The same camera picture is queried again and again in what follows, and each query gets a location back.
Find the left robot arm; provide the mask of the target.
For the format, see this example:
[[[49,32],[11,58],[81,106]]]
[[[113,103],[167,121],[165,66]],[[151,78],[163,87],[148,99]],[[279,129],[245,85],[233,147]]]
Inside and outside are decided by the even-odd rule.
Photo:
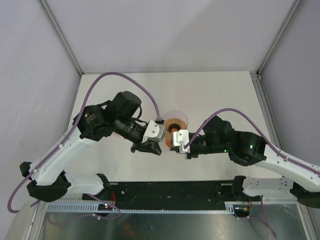
[[[66,195],[82,194],[83,200],[94,197],[110,200],[111,184],[102,173],[81,176],[67,173],[65,167],[84,149],[102,138],[116,133],[132,142],[131,152],[161,155],[159,143],[164,139],[164,121],[141,121],[134,118],[142,101],[129,91],[119,92],[113,100],[84,107],[72,124],[72,132],[64,136],[48,154],[47,160],[23,162],[21,174],[30,180],[29,195],[37,200],[53,202]]]

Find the clear pink glass dripper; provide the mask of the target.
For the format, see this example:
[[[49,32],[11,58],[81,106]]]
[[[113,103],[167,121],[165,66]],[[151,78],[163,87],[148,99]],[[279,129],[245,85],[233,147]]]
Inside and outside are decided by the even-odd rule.
[[[163,116],[165,129],[171,132],[173,129],[185,130],[188,128],[188,117],[179,110],[167,111]]]

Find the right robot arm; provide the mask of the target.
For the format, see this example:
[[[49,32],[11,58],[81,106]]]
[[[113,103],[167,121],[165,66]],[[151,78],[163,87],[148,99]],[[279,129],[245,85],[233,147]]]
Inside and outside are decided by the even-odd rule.
[[[204,126],[203,135],[189,132],[187,125],[179,119],[169,123],[167,130],[170,133],[167,145],[187,159],[225,153],[238,165],[256,166],[280,175],[279,178],[236,176],[230,188],[235,200],[264,196],[297,200],[315,209],[320,207],[319,166],[277,148],[267,139],[252,132],[236,131],[230,122],[218,116]]]

